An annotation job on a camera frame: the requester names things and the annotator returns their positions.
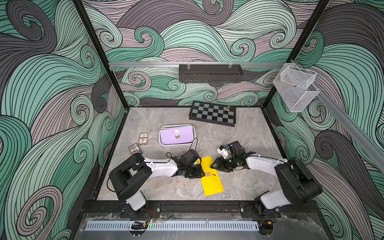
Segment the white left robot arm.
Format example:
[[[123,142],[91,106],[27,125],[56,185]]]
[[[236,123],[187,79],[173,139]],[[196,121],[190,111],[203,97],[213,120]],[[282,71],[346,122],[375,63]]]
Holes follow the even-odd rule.
[[[107,183],[113,186],[119,201],[124,201],[133,211],[141,211],[147,200],[141,191],[144,183],[156,177],[183,176],[187,179],[201,179],[205,176],[202,159],[195,150],[188,150],[176,157],[167,153],[165,160],[152,160],[136,153],[114,168]]]

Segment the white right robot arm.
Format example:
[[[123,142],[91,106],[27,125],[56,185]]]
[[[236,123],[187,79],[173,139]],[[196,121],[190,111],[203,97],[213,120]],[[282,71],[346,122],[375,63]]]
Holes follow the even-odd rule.
[[[278,178],[280,187],[255,198],[258,211],[272,210],[287,205],[304,205],[323,192],[321,184],[298,158],[274,159],[255,152],[232,154],[230,158],[216,158],[212,169],[230,173],[237,167],[257,170]]]

